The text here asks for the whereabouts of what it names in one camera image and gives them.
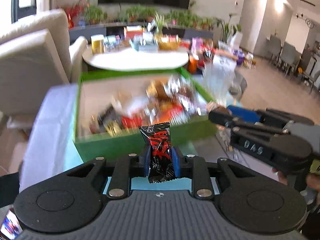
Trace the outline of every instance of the window frame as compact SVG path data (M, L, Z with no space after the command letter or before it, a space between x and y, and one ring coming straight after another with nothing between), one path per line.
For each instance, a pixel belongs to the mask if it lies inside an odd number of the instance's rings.
M36 0L32 0L31 4L34 4L34 5L20 8L19 0L11 0L11 22L15 23L23 17L36 14L37 12Z

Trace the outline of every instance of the table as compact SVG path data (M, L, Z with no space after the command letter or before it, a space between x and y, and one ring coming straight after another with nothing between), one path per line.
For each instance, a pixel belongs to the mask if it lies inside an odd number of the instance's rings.
M72 141L77 89L78 86L72 84L56 86L48 91L34 122L24 155L20 191L83 163ZM229 104L234 102L231 95L228 96L227 102ZM189 141L179 148L184 155L199 155L208 162L216 162L219 157L229 157L244 166L277 179L268 165L247 154L228 155L220 144L221 142L213 135L206 139ZM191 190L191 180L184 178L149 184L147 178L134 178L132 189Z
M91 45L88 45L82 57L93 67L113 71L175 69L189 62L189 54L186 51L143 52L126 48L93 55Z

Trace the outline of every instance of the green box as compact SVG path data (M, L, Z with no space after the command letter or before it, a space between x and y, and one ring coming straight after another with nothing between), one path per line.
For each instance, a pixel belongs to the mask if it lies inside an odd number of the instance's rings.
M101 79L114 79L118 77L137 76L147 74L170 74L179 73L186 79L191 79L192 76L184 68L177 68L174 70L163 71L136 71L136 72L120 72L120 71L95 71L83 73L79 79L79 89L77 97L76 108L76 123L73 130L74 143L79 155L84 162L92 160L97 156L103 156L108 160L114 160L121 155L128 153L139 154L145 142L138 129L126 133L124 136L112 137L108 133L93 134L85 137L79 137L78 122L79 120L79 104L81 96L82 84L89 81L96 81ZM213 101L211 96L194 80L192 82L198 93L204 98L205 101ZM171 140L172 146L183 145L190 140L198 140L212 136L216 133L216 126L208 121L207 116L193 117L188 123L182 125L171 126Z

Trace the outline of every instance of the armchair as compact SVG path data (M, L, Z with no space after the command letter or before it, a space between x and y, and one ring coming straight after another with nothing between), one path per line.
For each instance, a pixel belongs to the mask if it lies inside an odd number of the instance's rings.
M77 82L87 44L79 37L70 46L62 9L25 17L0 34L0 111L10 117L8 128L32 128L49 88Z

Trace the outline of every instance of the round white table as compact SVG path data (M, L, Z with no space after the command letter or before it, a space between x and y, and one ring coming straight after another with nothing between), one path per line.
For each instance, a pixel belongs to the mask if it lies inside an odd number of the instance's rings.
M82 57L87 64L93 67L113 71L175 69L184 66L189 61L189 55L186 51L143 52L126 48L93 55L90 45Z

